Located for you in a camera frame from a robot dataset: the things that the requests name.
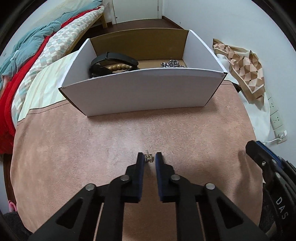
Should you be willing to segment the pink slipper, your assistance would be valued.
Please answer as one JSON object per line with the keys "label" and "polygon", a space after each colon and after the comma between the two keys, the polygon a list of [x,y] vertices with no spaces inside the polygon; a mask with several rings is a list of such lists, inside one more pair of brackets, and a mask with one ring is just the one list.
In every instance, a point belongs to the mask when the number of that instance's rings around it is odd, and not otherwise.
{"label": "pink slipper", "polygon": [[16,205],[11,200],[8,201],[9,212],[17,212]]}

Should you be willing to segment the white cardboard box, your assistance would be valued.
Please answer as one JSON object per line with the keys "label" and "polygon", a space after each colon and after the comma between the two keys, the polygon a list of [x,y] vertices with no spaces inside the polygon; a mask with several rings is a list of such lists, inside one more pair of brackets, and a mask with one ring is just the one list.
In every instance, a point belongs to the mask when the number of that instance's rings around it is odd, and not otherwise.
{"label": "white cardboard box", "polygon": [[[91,61],[106,52],[136,59],[139,69],[90,77]],[[86,116],[201,107],[226,74],[191,30],[133,29],[87,39],[66,68],[59,91]]]}

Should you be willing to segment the red bed cover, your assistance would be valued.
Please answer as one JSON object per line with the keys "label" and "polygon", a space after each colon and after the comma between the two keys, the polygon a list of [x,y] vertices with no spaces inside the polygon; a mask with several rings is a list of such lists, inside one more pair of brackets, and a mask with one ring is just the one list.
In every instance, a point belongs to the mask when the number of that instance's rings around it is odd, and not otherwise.
{"label": "red bed cover", "polygon": [[16,124],[27,92],[37,74],[66,56],[103,12],[104,7],[98,6],[67,20],[58,32],[44,39],[36,54],[8,83],[1,97],[1,154],[13,152]]}

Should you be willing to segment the checkered quilt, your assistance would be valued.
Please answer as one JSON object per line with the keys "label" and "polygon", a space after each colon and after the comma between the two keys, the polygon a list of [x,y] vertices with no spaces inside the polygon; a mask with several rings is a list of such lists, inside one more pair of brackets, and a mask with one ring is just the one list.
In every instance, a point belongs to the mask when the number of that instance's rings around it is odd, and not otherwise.
{"label": "checkered quilt", "polygon": [[13,96],[11,112],[8,115],[13,130],[30,109],[44,108],[65,100],[58,88],[63,71],[75,56],[71,51],[103,13],[104,6],[97,6],[49,38]]}

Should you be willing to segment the small stud earring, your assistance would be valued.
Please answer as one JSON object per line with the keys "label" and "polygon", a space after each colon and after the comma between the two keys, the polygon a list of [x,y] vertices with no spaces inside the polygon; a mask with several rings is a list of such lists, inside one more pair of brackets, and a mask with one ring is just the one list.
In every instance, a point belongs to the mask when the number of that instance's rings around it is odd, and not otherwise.
{"label": "small stud earring", "polygon": [[154,157],[152,154],[150,154],[148,151],[144,154],[144,160],[146,163],[153,163],[154,162]]}

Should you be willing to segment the white power strip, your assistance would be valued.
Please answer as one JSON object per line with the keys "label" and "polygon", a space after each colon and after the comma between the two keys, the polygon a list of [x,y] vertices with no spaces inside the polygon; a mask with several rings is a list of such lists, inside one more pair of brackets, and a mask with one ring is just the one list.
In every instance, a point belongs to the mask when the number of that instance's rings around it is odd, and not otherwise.
{"label": "white power strip", "polygon": [[273,134],[274,132],[287,131],[275,100],[273,99],[273,97],[269,92],[266,92],[266,96],[269,103],[270,124],[271,124]]}

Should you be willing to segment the white door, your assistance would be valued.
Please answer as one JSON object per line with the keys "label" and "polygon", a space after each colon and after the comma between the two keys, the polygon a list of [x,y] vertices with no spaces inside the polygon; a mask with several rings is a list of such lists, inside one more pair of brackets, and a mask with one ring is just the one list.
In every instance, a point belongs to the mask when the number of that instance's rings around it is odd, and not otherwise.
{"label": "white door", "polygon": [[116,24],[159,19],[162,16],[163,1],[161,0],[112,0],[109,2],[113,22]]}

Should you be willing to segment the teal blanket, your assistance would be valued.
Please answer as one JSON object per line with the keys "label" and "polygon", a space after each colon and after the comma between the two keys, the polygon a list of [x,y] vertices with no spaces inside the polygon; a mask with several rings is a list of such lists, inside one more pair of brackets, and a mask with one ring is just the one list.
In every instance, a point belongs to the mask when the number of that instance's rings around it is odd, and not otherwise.
{"label": "teal blanket", "polygon": [[49,1],[37,9],[18,30],[1,56],[1,86],[38,51],[47,36],[70,18],[102,5],[102,1]]}

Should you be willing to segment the beige patterned scarf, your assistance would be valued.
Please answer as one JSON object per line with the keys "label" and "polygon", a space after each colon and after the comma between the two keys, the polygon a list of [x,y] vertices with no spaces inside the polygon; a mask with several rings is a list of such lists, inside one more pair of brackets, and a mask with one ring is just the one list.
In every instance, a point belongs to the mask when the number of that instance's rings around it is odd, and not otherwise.
{"label": "beige patterned scarf", "polygon": [[226,58],[230,74],[237,80],[247,101],[264,103],[264,74],[257,55],[251,50],[226,45],[218,39],[213,39],[213,50],[216,55]]}

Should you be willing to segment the black smart watch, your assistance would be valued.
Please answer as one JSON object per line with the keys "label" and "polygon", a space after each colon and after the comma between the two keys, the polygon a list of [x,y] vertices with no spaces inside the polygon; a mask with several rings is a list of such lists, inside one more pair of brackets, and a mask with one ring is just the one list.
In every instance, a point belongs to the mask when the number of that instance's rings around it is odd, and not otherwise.
{"label": "black smart watch", "polygon": [[138,69],[136,59],[120,53],[106,52],[91,61],[89,75],[90,77],[102,77]]}

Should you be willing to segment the black fuzzy garment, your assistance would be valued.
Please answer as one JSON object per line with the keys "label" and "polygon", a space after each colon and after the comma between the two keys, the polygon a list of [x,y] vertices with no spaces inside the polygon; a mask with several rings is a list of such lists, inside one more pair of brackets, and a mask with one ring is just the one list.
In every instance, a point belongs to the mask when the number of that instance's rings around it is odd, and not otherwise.
{"label": "black fuzzy garment", "polygon": [[17,211],[1,213],[1,240],[28,240],[31,235]]}

